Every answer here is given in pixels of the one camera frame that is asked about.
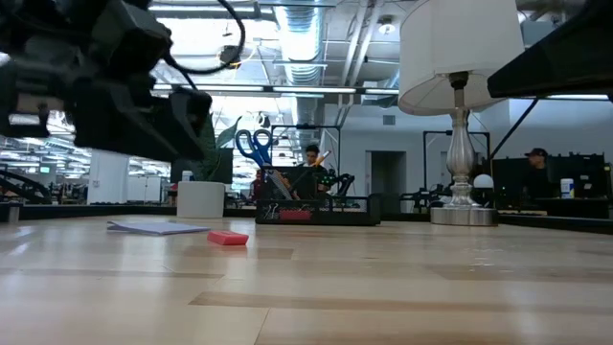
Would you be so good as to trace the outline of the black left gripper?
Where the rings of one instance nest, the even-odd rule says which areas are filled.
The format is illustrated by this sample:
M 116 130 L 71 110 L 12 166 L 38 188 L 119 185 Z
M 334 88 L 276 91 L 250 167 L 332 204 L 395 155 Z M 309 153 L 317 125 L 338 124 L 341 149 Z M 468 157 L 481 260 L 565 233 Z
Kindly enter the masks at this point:
M 147 94 L 151 70 L 172 46 L 171 31 L 149 11 L 152 0 L 0 0 L 0 134 L 47 137 L 48 102 L 87 83 Z M 127 94 L 76 96 L 76 145 L 158 161 L 199 160 L 197 131 L 212 97 L 172 93 L 137 106 Z M 36 124 L 11 124 L 13 114 Z

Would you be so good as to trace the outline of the pale sticky note pad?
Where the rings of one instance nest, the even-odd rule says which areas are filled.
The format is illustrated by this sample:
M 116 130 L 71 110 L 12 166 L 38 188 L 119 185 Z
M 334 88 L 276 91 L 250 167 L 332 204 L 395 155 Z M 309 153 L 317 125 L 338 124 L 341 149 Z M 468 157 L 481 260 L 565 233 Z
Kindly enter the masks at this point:
M 209 227 L 205 226 L 196 226 L 176 222 L 109 221 L 106 225 L 107 230 L 112 232 L 125 232 L 151 236 L 202 233 L 210 230 Z

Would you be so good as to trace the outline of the blue handled scissors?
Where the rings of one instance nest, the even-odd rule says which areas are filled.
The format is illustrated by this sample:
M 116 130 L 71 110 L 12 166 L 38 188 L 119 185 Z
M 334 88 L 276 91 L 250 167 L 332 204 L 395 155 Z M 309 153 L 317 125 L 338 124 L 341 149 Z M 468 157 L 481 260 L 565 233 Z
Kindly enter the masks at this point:
M 244 157 L 253 160 L 267 174 L 284 199 L 291 200 L 292 193 L 285 185 L 282 175 L 272 166 L 269 150 L 273 142 L 272 133 L 263 128 L 253 132 L 241 129 L 235 136 L 235 144 L 238 151 Z

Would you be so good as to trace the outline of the pink eraser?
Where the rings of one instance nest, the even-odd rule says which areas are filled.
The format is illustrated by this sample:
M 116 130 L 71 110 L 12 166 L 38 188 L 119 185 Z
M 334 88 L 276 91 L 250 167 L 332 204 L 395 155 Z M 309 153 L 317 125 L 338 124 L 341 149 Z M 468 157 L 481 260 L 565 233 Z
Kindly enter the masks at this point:
M 249 236 L 232 231 L 210 231 L 207 240 L 219 245 L 246 245 Z

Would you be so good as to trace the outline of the black pen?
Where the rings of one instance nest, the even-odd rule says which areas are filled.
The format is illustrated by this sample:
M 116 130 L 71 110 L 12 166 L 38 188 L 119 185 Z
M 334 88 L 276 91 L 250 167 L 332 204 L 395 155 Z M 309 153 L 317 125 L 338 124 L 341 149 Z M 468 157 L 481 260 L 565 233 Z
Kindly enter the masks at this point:
M 289 191 L 299 198 L 311 198 L 316 192 L 317 180 L 316 169 L 313 167 L 294 167 L 290 169 Z

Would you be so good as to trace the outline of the black mesh desk organizer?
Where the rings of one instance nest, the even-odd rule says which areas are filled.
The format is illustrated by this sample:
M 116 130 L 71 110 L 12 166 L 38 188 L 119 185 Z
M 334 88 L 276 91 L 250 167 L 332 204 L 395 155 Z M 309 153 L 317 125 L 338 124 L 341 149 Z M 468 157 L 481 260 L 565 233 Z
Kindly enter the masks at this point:
M 289 167 L 273 167 L 279 171 L 283 180 L 289 182 Z M 254 187 L 256 204 L 256 222 L 260 224 L 280 225 L 338 225 L 338 226 L 376 226 L 381 221 L 380 195 L 349 196 L 348 190 L 352 186 L 354 177 L 347 173 L 339 177 L 340 188 L 336 193 L 330 190 L 326 193 L 317 191 L 311 198 L 298 200 L 284 199 L 281 192 L 262 171 Z M 264 220 L 265 208 L 270 203 L 278 203 L 278 214 L 283 209 L 309 210 L 311 220 Z

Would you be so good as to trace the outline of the white square pillar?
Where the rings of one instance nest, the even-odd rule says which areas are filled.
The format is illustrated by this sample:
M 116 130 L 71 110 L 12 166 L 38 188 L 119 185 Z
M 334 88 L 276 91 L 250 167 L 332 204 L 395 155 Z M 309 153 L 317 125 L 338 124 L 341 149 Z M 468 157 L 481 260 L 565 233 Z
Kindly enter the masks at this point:
M 87 203 L 126 203 L 129 156 L 116 152 L 92 151 Z

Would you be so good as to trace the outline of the green plant in white pot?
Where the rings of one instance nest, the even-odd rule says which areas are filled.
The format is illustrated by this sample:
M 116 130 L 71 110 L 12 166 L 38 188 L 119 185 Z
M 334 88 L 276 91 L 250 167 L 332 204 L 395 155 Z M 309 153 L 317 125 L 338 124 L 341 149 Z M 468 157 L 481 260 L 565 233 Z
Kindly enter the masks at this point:
M 217 152 L 233 145 L 238 124 L 241 118 L 229 127 L 223 129 L 218 135 L 215 132 L 215 120 L 212 115 L 204 118 L 204 123 L 197 132 L 197 144 L 203 150 L 204 157 L 193 161 L 217 161 Z M 225 208 L 225 194 L 227 186 L 219 182 L 208 181 L 181 181 L 177 190 L 177 216 L 185 219 L 220 219 Z

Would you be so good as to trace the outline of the black background monitor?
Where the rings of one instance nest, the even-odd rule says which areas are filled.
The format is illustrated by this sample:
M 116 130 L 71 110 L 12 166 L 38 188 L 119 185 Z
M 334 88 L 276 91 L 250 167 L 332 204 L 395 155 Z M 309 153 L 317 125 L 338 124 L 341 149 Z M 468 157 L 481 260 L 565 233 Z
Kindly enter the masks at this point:
M 231 184 L 233 180 L 233 159 L 232 149 L 220 149 L 217 152 L 218 159 L 208 161 L 193 161 L 188 159 L 178 159 L 171 163 L 170 182 L 178 183 L 182 180 L 183 171 L 193 173 L 195 181 L 219 182 Z

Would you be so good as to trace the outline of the black ceiling device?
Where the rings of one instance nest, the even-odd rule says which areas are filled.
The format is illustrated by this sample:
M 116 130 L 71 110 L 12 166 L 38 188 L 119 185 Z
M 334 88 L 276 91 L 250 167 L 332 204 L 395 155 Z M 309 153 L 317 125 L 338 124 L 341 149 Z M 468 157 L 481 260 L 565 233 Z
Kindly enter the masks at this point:
M 238 45 L 224 45 L 218 55 L 219 61 L 225 68 L 233 68 L 240 63 L 242 48 Z

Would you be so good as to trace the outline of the person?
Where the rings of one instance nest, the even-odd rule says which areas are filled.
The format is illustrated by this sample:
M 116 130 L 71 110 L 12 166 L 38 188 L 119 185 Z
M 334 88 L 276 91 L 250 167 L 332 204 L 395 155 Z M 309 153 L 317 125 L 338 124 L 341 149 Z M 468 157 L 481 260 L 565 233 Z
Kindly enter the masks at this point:
M 545 149 L 534 148 L 526 153 L 529 169 L 523 178 L 523 193 L 528 200 L 553 196 L 552 184 L 547 169 L 548 153 Z
M 303 163 L 304 167 L 314 166 L 319 158 L 319 147 L 317 145 L 309 145 L 305 150 L 306 161 Z M 330 190 L 330 187 L 321 183 L 317 184 L 317 191 L 320 193 L 326 193 Z

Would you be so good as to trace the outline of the white shade silver table lamp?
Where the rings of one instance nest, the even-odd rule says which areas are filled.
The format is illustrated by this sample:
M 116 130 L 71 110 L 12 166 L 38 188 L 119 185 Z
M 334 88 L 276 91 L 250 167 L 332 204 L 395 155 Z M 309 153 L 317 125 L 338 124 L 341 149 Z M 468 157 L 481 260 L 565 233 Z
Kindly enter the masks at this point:
M 400 27 L 398 108 L 415 116 L 447 115 L 446 166 L 451 198 L 430 211 L 432 223 L 492 226 L 495 212 L 471 197 L 475 152 L 471 110 L 496 104 L 488 78 L 524 51 L 516 0 L 418 0 Z

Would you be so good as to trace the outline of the silver spiral ventilation duct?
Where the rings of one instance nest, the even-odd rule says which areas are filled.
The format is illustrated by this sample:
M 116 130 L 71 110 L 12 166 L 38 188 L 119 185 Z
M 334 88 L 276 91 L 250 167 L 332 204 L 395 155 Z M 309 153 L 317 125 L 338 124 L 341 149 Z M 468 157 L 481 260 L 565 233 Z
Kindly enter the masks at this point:
M 279 28 L 284 66 L 290 86 L 318 86 L 324 67 L 316 65 L 322 58 L 325 29 L 325 9 L 319 7 L 288 6 L 274 10 Z M 321 125 L 323 107 L 315 97 L 296 96 L 292 105 L 296 125 Z M 298 148 L 319 144 L 319 129 L 297 129 Z

